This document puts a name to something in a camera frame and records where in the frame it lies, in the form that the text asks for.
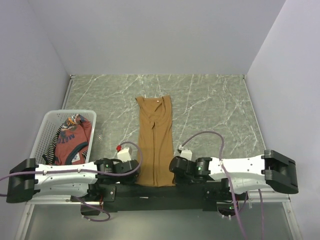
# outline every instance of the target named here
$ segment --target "brown garment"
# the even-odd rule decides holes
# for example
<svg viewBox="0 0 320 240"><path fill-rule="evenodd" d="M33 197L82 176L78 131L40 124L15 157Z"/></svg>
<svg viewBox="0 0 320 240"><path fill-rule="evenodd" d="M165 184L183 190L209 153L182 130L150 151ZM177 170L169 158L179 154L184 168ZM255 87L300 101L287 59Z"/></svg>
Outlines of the brown garment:
<svg viewBox="0 0 320 240"><path fill-rule="evenodd" d="M140 106L138 145L143 155L137 184L152 187L174 186L174 174L169 171L169 164L174 157L170 96L139 96L136 101Z"/></svg>

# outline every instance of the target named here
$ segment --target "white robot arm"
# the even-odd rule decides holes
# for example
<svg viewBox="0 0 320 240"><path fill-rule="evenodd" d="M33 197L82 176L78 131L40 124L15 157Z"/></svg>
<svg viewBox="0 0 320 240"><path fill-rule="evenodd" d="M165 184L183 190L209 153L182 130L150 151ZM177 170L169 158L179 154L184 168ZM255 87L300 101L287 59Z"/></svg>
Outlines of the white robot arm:
<svg viewBox="0 0 320 240"><path fill-rule="evenodd" d="M33 177L29 177L30 175L10 177L6 201L20 203L33 197L46 195L71 195L80 198L86 196L90 185L94 185L99 180L100 183L105 181L115 183L119 179L132 181L139 173L138 171L120 178L121 175L125 175L123 173L132 171L138 166L138 162L132 160L131 153L132 149L125 147L117 153L116 159L103 158L79 165L44 165L36 164L34 158L26 159L10 173L32 170L42 174L34 174ZM119 178L108 178L108 176L97 174L97 171L119 175Z"/></svg>
<svg viewBox="0 0 320 240"><path fill-rule="evenodd" d="M182 149L180 156L172 160L170 171L192 182L219 181L227 178L222 164L236 194L265 188L285 194L298 193L295 161L274 150L265 150L262 155L247 158L220 161L216 157L200 157L193 161L192 152Z"/></svg>

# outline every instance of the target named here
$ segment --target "white laundry basket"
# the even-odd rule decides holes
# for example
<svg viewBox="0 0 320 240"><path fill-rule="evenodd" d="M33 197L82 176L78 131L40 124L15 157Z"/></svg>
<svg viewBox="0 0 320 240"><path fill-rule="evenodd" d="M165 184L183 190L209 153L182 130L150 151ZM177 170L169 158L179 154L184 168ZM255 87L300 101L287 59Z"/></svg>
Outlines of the white laundry basket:
<svg viewBox="0 0 320 240"><path fill-rule="evenodd" d="M94 131L96 126L97 114L92 110L54 110L49 111L43 118L39 132L36 136L30 158L35 158L37 164L45 164L42 155L45 154L47 148L54 138L58 128L63 124L67 118L80 114L88 119L92 124L91 136L88 145L88 152L86 155L86 163L89 162L92 142L94 139Z"/></svg>

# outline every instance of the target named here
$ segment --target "white enclosure wall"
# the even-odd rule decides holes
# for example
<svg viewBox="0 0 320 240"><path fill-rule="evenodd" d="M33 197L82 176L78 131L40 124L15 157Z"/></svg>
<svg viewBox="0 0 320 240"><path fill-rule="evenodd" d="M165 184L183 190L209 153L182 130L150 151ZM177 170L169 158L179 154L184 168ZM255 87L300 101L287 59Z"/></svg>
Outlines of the white enclosure wall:
<svg viewBox="0 0 320 240"><path fill-rule="evenodd" d="M29 0L69 74L246 74L285 0Z"/></svg>
<svg viewBox="0 0 320 240"><path fill-rule="evenodd" d="M30 156L45 113L62 105L69 76L26 0L1 1L0 32L0 176L5 176ZM1 193L7 187L2 181ZM14 239L24 207L1 197L0 239Z"/></svg>
<svg viewBox="0 0 320 240"><path fill-rule="evenodd" d="M306 240L320 222L320 1L287 0L247 75L268 148L297 163L292 203Z"/></svg>

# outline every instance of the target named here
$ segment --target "marble surface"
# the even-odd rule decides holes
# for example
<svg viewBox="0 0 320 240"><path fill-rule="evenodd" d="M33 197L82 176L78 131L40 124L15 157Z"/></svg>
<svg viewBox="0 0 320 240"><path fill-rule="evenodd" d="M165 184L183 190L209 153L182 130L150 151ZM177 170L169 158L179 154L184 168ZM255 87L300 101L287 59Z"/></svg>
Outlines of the marble surface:
<svg viewBox="0 0 320 240"><path fill-rule="evenodd" d="M90 161L114 157L122 141L138 142L137 96L171 96L173 149L193 134L215 130L225 138L223 158L247 158L265 149L243 75L74 75L66 109L97 114ZM194 157L218 157L213 134L186 145Z"/></svg>

